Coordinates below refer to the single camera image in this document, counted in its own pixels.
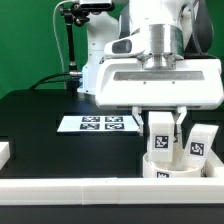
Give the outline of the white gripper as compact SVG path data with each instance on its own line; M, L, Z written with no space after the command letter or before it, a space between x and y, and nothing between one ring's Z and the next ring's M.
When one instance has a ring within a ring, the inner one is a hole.
M140 134L144 133L142 109L177 108L176 130L180 134L187 108L215 109L223 102L221 63L217 59L186 59L171 70L145 70L135 58L110 59L100 65L95 97L102 108L133 107Z

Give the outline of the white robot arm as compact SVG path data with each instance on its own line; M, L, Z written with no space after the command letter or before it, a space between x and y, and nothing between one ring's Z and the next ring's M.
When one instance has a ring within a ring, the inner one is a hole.
M197 0L80 0L90 20L83 90L100 108L130 109L138 130L144 110L214 109L224 100L221 63L184 53L198 40Z

